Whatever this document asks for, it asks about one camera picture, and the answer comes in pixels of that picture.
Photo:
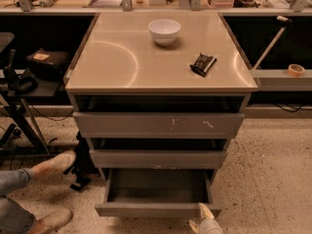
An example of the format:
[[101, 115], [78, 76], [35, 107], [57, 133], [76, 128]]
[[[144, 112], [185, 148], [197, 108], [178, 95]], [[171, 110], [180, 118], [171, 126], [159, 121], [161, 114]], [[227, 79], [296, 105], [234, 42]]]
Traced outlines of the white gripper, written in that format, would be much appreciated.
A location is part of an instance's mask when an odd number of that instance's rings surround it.
[[203, 220], [200, 225], [198, 225], [194, 220], [190, 219], [188, 221], [189, 226], [195, 234], [223, 234], [223, 231], [216, 220], [215, 216], [210, 211], [210, 209], [203, 203], [199, 204], [201, 218], [208, 218]]

